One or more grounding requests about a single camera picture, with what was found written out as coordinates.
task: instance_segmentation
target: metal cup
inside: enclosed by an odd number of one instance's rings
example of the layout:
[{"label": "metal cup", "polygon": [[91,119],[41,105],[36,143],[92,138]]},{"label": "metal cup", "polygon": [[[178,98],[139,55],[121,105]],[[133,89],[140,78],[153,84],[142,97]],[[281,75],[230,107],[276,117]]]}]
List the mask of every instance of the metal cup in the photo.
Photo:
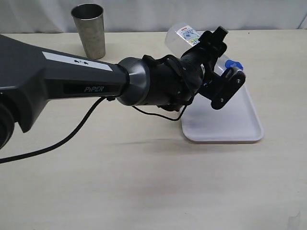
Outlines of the metal cup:
[{"label": "metal cup", "polygon": [[78,5],[71,11],[85,54],[91,59],[106,54],[103,13],[104,9],[93,3]]}]

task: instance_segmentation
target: light wooden table surface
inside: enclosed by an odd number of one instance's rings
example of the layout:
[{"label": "light wooden table surface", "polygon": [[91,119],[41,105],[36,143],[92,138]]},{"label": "light wooden table surface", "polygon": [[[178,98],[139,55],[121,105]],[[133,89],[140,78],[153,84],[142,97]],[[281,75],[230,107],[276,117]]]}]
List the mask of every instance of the light wooden table surface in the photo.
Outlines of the light wooden table surface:
[{"label": "light wooden table surface", "polygon": [[[77,34],[8,36],[84,56]],[[160,58],[164,38],[106,34],[103,61]],[[261,142],[191,144],[180,122],[103,102],[65,146],[0,165],[0,229],[284,230],[299,211],[307,229],[307,31],[230,31],[225,42],[244,65]],[[0,156],[59,141],[94,101],[50,102],[30,132],[16,126]]]}]

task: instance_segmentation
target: white wall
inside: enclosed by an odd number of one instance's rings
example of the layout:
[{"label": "white wall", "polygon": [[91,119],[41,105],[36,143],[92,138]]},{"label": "white wall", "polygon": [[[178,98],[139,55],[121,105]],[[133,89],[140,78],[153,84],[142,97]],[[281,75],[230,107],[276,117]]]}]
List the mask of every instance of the white wall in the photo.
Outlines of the white wall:
[{"label": "white wall", "polygon": [[181,21],[197,30],[307,26],[307,0],[0,0],[0,33],[75,32],[70,10],[85,2],[105,8],[109,32],[166,31]]}]

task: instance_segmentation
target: plastic bottle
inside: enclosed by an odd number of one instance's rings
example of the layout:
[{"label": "plastic bottle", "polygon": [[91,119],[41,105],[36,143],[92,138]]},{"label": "plastic bottle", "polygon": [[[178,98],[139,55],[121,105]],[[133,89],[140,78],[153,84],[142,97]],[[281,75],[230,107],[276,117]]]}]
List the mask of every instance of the plastic bottle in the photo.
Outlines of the plastic bottle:
[{"label": "plastic bottle", "polygon": [[[177,23],[173,25],[167,32],[165,44],[170,51],[180,58],[184,52],[196,45],[199,41],[200,34],[186,23]],[[218,75],[229,67],[238,67],[243,70],[240,62],[233,61],[226,55],[222,55],[216,62],[214,72]]]}]

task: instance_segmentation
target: white label sticker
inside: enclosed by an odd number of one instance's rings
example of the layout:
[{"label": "white label sticker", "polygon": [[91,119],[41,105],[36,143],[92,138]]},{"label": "white label sticker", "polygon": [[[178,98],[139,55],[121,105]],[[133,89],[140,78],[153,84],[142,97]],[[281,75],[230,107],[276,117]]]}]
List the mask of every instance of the white label sticker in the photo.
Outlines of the white label sticker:
[{"label": "white label sticker", "polygon": [[59,61],[59,62],[65,62],[68,64],[73,64],[77,66],[85,66],[85,67],[90,67],[90,68],[96,68],[96,69],[104,69],[108,71],[112,71],[110,66],[104,63],[99,63],[99,62],[94,62],[94,61],[89,61],[89,60],[83,60],[79,58],[74,58],[74,57],[68,57],[68,56],[63,56],[63,55],[58,55],[58,54],[52,54],[48,52],[43,52],[44,56],[48,60],[53,60],[53,61]]},{"label": "white label sticker", "polygon": [[182,27],[180,30],[177,31],[177,34],[189,42],[192,46],[196,45],[199,42],[200,34],[194,30],[189,25]]}]

